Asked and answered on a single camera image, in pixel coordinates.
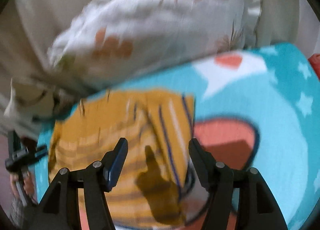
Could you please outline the turquoise cartoon fleece blanket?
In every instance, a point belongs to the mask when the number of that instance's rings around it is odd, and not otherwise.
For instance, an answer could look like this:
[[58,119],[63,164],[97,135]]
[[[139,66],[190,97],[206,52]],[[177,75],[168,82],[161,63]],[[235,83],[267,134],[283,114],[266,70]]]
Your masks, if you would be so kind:
[[319,212],[319,79],[292,44],[191,62],[119,85],[195,97],[194,133],[229,167],[257,168],[289,229]]

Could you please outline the red cloth bag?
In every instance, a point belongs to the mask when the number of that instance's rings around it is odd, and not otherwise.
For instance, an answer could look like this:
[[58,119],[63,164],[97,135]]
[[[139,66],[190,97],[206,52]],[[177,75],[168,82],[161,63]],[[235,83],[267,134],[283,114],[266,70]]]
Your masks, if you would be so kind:
[[308,61],[312,66],[313,71],[315,72],[317,77],[320,79],[320,54],[313,54],[308,58]]

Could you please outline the white floral leaf pillow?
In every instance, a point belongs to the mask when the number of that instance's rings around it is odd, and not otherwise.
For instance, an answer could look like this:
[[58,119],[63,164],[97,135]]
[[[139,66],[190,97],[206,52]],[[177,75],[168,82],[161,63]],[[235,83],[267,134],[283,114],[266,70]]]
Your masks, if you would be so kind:
[[255,44],[261,0],[92,0],[48,49],[54,68],[106,87]]

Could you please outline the yellow striped small shirt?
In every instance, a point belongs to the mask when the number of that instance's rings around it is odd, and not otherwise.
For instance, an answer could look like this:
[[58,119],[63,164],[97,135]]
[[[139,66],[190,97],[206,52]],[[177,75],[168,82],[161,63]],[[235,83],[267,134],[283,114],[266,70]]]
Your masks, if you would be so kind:
[[117,185],[106,193],[114,222],[132,228],[181,226],[193,118],[193,96],[167,90],[117,90],[82,100],[54,125],[48,177],[63,167],[86,168],[124,137],[127,157]]

